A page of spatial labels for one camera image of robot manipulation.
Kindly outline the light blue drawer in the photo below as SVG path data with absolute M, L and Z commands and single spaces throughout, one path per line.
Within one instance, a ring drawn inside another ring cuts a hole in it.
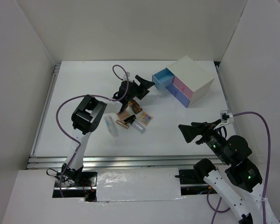
M 165 68 L 152 75 L 152 82 L 155 83 L 156 89 L 161 90 L 170 85 L 174 77 L 174 74 L 168 68 Z

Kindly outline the rose gold lipstick tube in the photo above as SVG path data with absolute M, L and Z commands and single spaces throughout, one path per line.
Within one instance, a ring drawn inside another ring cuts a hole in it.
M 127 124 L 125 124 L 125 123 L 124 123 L 123 121 L 121 121 L 121 120 L 116 120 L 116 123 L 117 123 L 119 126 L 125 128 L 125 129 L 128 129 L 128 128 L 129 128 L 129 126 L 128 126 Z

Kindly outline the black gold lipstick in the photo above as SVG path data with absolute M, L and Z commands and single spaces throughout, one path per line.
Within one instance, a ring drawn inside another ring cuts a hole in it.
M 125 124 L 129 124 L 129 123 L 132 124 L 135 120 L 136 120 L 136 115 L 131 115 L 131 116 L 123 119 L 123 122 Z

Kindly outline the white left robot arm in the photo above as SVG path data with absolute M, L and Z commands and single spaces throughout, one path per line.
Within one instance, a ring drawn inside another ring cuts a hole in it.
M 62 165 L 60 176 L 63 181 L 71 186 L 77 186 L 82 181 L 83 158 L 90 135 L 98 128 L 105 113 L 122 113 L 128 106 L 128 102 L 135 97 L 144 98 L 149 93 L 149 88 L 155 82 L 135 76 L 135 81 L 126 78 L 121 82 L 119 90 L 106 102 L 98 100 L 99 96 L 83 95 L 82 100 L 71 116 L 73 135 L 67 135 L 71 140 L 70 154 Z

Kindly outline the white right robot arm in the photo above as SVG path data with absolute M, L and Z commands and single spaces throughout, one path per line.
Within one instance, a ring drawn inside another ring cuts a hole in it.
M 269 202 L 263 197 L 265 186 L 256 165 L 249 160 L 252 153 L 245 138 L 233 135 L 226 138 L 220 120 L 212 123 L 179 125 L 187 143 L 197 136 L 197 145 L 206 144 L 217 158 L 228 168 L 225 170 L 229 182 L 220 175 L 209 159 L 194 165 L 194 179 L 209 184 L 229 206 L 240 224 L 278 224 Z

